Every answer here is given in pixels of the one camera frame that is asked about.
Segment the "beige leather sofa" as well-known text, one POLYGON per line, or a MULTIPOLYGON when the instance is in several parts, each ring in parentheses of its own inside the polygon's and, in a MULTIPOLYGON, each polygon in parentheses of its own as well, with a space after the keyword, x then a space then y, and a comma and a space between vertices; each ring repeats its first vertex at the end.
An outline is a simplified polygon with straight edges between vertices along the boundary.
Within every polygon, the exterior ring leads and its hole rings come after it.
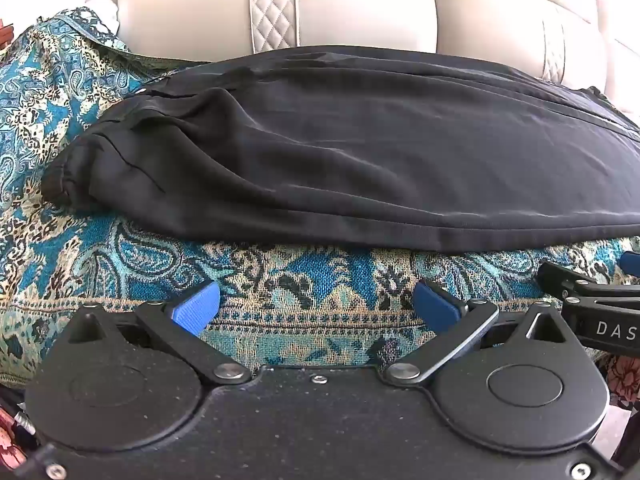
POLYGON ((131 51, 214 62, 352 44, 506 64, 639 113, 639 0, 98 0, 131 51))

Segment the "black pants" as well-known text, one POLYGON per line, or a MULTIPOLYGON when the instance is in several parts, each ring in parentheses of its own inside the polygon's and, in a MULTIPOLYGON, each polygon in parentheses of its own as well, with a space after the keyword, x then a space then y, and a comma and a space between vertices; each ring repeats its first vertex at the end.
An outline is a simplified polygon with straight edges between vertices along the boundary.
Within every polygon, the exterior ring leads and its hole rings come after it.
POLYGON ((493 62, 306 47, 146 84, 41 192, 184 240, 546 247, 638 233, 639 129, 597 90, 493 62))

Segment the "dark wooden cabinet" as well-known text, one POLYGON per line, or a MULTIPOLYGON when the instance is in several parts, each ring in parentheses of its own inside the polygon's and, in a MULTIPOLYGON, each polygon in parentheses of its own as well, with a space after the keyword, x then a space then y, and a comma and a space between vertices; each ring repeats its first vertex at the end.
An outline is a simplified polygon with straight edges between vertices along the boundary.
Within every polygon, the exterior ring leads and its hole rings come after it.
POLYGON ((14 38, 14 28, 12 24, 4 24, 0 20, 0 50, 4 50, 14 38))

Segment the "red floral rug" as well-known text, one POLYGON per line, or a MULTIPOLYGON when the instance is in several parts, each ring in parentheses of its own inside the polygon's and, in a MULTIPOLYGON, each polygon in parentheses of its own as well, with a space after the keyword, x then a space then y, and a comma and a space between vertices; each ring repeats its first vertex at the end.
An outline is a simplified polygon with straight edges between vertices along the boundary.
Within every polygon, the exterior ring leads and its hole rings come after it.
POLYGON ((640 361, 632 356, 604 354, 597 367, 610 390, 611 404, 624 410, 639 409, 640 361))

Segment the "blue paisley sofa throw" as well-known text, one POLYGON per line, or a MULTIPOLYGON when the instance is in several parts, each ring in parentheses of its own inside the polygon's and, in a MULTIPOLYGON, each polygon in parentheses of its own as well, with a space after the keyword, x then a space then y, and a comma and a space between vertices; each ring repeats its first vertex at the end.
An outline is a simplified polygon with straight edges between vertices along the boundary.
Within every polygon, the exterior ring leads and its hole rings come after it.
POLYGON ((551 260, 605 284, 637 237, 445 256, 408 250, 185 243, 114 214, 78 216, 40 194, 44 167, 111 105, 175 63, 131 54, 88 8, 39 20, 1 52, 1 378, 28 382, 81 308, 130 311, 204 281, 221 289, 204 339, 248 367, 385 365, 425 344, 411 307, 429 278, 506 311, 541 298, 551 260))

